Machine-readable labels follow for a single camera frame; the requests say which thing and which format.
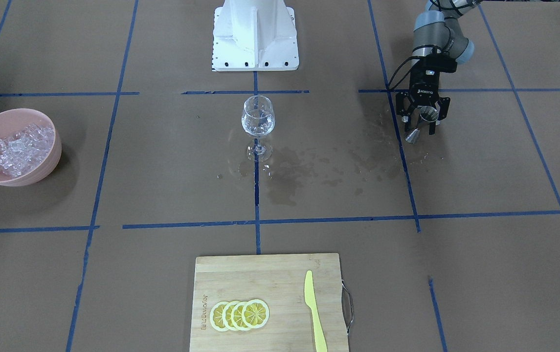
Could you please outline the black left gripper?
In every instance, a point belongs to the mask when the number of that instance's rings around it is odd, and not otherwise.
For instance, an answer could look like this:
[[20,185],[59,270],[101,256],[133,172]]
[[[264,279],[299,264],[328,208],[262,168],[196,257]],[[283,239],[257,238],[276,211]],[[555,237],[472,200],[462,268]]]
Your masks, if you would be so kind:
[[408,58],[411,64],[409,70],[409,88],[405,93],[395,94],[396,115],[403,122],[403,129],[409,132],[412,129],[412,114],[421,106],[432,106],[436,109],[436,118],[429,124],[428,134],[436,133],[436,127],[444,120],[449,112],[450,98],[439,95],[439,77],[441,73],[422,70],[421,58],[424,56],[413,55]]

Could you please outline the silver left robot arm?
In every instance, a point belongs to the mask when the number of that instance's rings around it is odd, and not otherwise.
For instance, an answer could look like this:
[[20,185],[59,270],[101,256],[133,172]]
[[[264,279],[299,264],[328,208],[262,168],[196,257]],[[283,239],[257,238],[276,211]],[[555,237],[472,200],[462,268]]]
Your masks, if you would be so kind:
[[474,43],[463,34],[459,18],[479,4],[479,0],[429,0],[416,18],[412,54],[407,58],[409,87],[395,96],[408,143],[416,143],[422,129],[435,134],[446,119],[450,98],[439,93],[440,75],[455,73],[473,56]]

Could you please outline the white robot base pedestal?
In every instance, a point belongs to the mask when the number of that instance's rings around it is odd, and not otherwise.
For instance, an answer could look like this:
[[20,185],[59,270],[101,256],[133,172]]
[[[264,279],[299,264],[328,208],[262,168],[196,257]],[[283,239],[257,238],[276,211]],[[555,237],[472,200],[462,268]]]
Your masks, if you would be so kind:
[[298,70],[295,12],[283,0],[226,0],[213,25],[213,71]]

